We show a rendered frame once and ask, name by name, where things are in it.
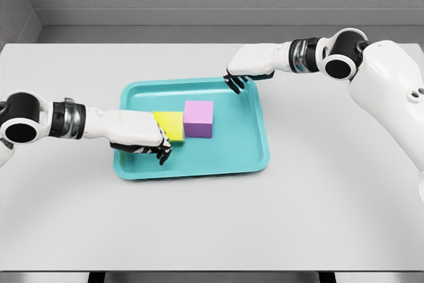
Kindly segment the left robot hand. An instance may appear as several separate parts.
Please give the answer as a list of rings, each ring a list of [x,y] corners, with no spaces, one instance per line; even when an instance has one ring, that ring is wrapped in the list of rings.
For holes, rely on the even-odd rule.
[[[170,140],[151,112],[116,110],[108,115],[113,122],[111,148],[132,154],[155,154],[161,166],[170,157]]]

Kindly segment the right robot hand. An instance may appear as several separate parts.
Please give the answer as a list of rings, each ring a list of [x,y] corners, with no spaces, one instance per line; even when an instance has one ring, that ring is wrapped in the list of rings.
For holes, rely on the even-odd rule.
[[[245,88],[251,80],[267,80],[273,78],[275,67],[272,65],[272,52],[275,44],[244,44],[234,55],[223,76],[225,83],[236,94]]]

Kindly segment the yellow cube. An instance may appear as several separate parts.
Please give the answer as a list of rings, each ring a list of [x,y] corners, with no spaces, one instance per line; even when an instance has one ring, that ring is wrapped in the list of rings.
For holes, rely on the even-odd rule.
[[[153,116],[170,142],[184,142],[184,114],[181,111],[156,111]]]

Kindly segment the pink cube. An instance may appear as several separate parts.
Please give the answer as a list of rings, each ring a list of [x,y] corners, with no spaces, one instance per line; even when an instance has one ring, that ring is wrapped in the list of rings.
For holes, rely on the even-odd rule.
[[[183,124],[186,137],[211,139],[213,135],[213,102],[185,100]]]

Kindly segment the teal plastic tray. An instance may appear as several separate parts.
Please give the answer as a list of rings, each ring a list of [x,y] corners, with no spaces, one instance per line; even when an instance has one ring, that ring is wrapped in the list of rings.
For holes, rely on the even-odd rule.
[[[270,151],[258,89],[253,81],[235,94],[222,78],[133,82],[121,93],[121,109],[182,111],[187,100],[213,102],[210,139],[175,142],[164,165],[155,154],[115,151],[113,168],[126,180],[179,178],[257,172]]]

